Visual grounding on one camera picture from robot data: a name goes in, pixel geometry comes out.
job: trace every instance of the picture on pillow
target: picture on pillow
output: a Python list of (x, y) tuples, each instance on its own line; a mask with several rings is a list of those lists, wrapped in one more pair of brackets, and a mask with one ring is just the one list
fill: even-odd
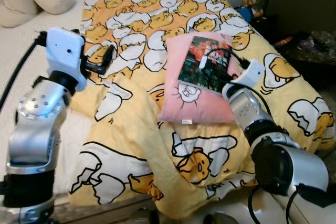
[(192, 184), (199, 184), (210, 174), (216, 177), (229, 159), (229, 150), (236, 147), (235, 137), (214, 136), (180, 139), (173, 133), (172, 155), (183, 157), (176, 166)]
[(183, 108), (185, 102), (195, 103), (195, 106), (197, 106), (196, 101), (198, 97), (200, 96), (200, 94), (202, 93), (199, 88), (181, 84), (181, 83), (179, 83), (178, 87), (175, 87), (175, 88), (177, 90), (177, 93), (173, 95), (177, 95), (178, 98), (180, 98), (183, 102), (182, 106), (180, 107), (180, 110)]
[(333, 114), (320, 97), (313, 102), (297, 100), (290, 105), (287, 112), (298, 123), (305, 136), (314, 134), (314, 140), (322, 138), (325, 129), (334, 123)]
[(73, 176), (70, 194), (83, 185), (90, 185), (98, 204), (107, 204), (118, 198), (125, 191), (125, 185), (130, 184), (134, 191), (151, 194), (154, 200), (163, 197), (153, 185), (154, 176), (145, 159), (117, 152), (97, 142), (88, 142), (81, 148), (77, 166), (79, 174)]
[[(266, 54), (264, 57), (264, 86), (268, 89), (280, 88), (301, 75), (281, 55)], [(268, 95), (271, 90), (264, 89), (262, 94)]]

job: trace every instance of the cushion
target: cushion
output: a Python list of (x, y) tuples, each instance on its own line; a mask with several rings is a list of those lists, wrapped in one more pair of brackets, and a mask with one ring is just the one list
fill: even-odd
[[(164, 85), (165, 96), (158, 118), (162, 121), (179, 123), (233, 123), (235, 117), (227, 101), (221, 95), (178, 81), (194, 36), (223, 40), (229, 45), (232, 44), (231, 37), (212, 32), (189, 33), (167, 39), (168, 60)], [(237, 59), (231, 56), (228, 65), (229, 75), (239, 75), (239, 69)]]

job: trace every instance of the pillow tag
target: pillow tag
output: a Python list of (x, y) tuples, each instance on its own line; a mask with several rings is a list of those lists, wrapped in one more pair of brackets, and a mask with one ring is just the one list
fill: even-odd
[(199, 64), (199, 67), (200, 69), (203, 69), (205, 67), (205, 64), (206, 64), (206, 60), (208, 59), (208, 56), (206, 55), (203, 55), (202, 56), (202, 59), (201, 59), (201, 63)]
[(182, 124), (193, 124), (193, 121), (191, 119), (183, 119)]

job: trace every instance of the floor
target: floor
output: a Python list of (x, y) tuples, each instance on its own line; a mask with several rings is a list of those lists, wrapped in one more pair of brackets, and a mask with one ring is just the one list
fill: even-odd
[[(166, 216), (159, 214), (160, 224), (202, 224), (204, 217), (208, 214), (223, 212), (235, 218), (238, 223), (253, 223), (247, 208), (247, 197), (251, 188), (243, 188), (230, 192), (224, 200), (211, 202), (208, 205), (200, 208), (191, 216), (181, 219), (172, 220)], [(147, 223), (127, 221), (141, 208), (155, 210), (155, 204), (148, 197), (133, 199), (129, 202), (121, 202), (112, 204), (111, 206), (99, 207), (74, 207), (69, 204), (58, 206), (54, 212), (54, 218), (60, 223), (71, 224), (132, 224), (132, 223)], [(285, 214), (282, 209), (265, 191), (259, 190), (253, 197), (253, 209), (256, 217), (261, 223), (282, 224), (286, 223)]]

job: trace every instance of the cable connector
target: cable connector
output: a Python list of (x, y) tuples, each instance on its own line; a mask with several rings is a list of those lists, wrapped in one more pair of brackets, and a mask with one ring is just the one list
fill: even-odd
[(39, 46), (47, 46), (47, 32), (41, 31), (40, 35), (35, 39), (35, 43)]

